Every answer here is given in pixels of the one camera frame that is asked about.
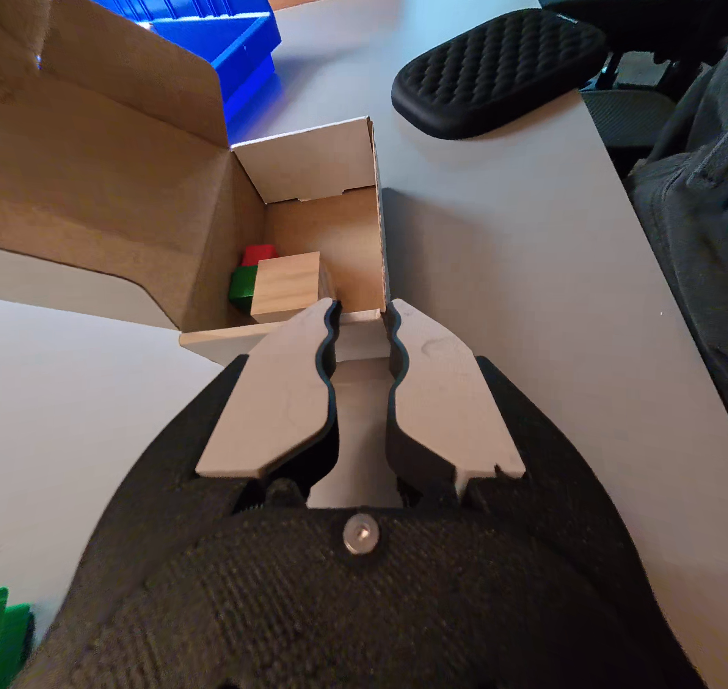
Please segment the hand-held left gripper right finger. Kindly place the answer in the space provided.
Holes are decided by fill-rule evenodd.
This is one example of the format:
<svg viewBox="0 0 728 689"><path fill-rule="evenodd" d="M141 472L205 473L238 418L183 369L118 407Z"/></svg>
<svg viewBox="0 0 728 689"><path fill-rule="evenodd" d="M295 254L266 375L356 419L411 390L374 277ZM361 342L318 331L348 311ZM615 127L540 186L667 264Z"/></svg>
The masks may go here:
<svg viewBox="0 0 728 689"><path fill-rule="evenodd" d="M394 379L385 453L405 489L461 500L472 480L522 478L526 466L473 351L402 299L387 304L384 322Z"/></svg>

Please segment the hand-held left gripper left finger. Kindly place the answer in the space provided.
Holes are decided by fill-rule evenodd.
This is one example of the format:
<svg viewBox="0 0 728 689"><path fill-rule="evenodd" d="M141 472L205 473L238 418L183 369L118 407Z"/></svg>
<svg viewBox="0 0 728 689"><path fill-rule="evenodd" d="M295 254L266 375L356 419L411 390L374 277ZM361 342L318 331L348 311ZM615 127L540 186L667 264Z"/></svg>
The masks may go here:
<svg viewBox="0 0 728 689"><path fill-rule="evenodd" d="M196 474L320 481L339 458L331 377L341 303L324 297L250 350Z"/></svg>

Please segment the green wooden cube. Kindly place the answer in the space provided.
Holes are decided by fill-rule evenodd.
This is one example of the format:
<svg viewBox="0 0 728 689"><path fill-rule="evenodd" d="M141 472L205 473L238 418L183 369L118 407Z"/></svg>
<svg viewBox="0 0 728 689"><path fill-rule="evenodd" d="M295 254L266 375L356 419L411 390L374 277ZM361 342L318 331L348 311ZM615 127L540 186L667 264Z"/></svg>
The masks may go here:
<svg viewBox="0 0 728 689"><path fill-rule="evenodd" d="M232 272L228 299L244 315L250 315L259 266L238 266Z"/></svg>

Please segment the white cardboard mailer box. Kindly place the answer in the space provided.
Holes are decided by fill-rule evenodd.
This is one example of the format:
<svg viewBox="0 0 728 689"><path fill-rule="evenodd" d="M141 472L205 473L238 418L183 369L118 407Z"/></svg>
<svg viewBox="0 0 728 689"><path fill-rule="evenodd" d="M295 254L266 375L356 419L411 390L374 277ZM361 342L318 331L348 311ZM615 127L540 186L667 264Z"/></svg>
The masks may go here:
<svg viewBox="0 0 728 689"><path fill-rule="evenodd" d="M213 66L90 0L2 0L2 301L171 330L220 364L281 322L228 299L249 245L320 254L338 362L384 357L368 117L229 145Z"/></svg>

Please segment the green plastic bin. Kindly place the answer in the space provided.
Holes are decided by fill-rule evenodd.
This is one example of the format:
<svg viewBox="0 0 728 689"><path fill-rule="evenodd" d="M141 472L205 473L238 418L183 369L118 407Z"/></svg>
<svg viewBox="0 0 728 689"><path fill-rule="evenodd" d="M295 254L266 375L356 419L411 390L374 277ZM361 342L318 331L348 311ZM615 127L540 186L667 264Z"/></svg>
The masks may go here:
<svg viewBox="0 0 728 689"><path fill-rule="evenodd" d="M8 687L23 668L32 648L34 616L29 604L8 604L1 587L1 687Z"/></svg>

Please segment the blue plastic bin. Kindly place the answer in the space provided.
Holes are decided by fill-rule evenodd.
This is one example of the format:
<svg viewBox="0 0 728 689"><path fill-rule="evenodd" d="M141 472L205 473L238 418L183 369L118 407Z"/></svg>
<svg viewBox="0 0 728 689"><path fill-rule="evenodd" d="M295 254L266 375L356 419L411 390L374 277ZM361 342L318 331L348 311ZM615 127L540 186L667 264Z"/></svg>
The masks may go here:
<svg viewBox="0 0 728 689"><path fill-rule="evenodd" d="M268 0L91 0L204 59L230 118L275 72L281 37Z"/></svg>

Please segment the plain wooden cube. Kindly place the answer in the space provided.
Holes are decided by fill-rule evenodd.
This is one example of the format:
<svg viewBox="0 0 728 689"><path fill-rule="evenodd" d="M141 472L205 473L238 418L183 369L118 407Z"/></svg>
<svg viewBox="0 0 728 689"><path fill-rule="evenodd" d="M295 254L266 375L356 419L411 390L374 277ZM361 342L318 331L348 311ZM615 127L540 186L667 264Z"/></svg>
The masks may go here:
<svg viewBox="0 0 728 689"><path fill-rule="evenodd" d="M257 323L285 321L337 290L321 253L314 251L259 262L250 315Z"/></svg>

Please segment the person's dark clothing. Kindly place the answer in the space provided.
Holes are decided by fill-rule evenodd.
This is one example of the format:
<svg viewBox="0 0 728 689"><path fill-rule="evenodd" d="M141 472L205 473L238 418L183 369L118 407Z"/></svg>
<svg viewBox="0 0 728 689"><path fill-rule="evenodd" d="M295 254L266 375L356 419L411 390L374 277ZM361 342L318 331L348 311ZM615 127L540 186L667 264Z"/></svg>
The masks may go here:
<svg viewBox="0 0 728 689"><path fill-rule="evenodd" d="M624 187L727 406L727 55L692 83Z"/></svg>

